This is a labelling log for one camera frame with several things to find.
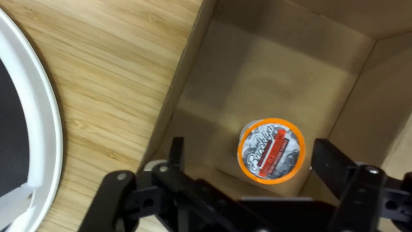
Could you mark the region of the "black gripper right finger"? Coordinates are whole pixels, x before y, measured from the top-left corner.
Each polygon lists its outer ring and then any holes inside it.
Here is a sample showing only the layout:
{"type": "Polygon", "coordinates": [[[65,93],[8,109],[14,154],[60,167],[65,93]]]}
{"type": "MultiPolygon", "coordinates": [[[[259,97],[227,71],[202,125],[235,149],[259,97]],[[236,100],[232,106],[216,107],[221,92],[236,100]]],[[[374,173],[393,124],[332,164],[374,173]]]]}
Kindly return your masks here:
{"type": "Polygon", "coordinates": [[[311,169],[338,200],[329,232],[377,232],[380,218],[412,232],[412,173],[401,180],[356,164],[328,140],[314,141],[311,169]]]}

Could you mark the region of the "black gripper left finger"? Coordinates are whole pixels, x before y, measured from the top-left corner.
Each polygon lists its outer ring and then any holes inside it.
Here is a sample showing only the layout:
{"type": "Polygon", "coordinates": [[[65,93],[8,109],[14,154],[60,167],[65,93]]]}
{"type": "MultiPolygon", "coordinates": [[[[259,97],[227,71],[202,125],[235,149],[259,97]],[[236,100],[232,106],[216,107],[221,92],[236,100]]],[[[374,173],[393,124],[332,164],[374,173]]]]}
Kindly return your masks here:
{"type": "Polygon", "coordinates": [[[169,232],[239,232],[234,203],[205,181],[187,177],[182,155],[183,138],[174,137],[165,159],[145,167],[160,190],[156,218],[169,232]]]}

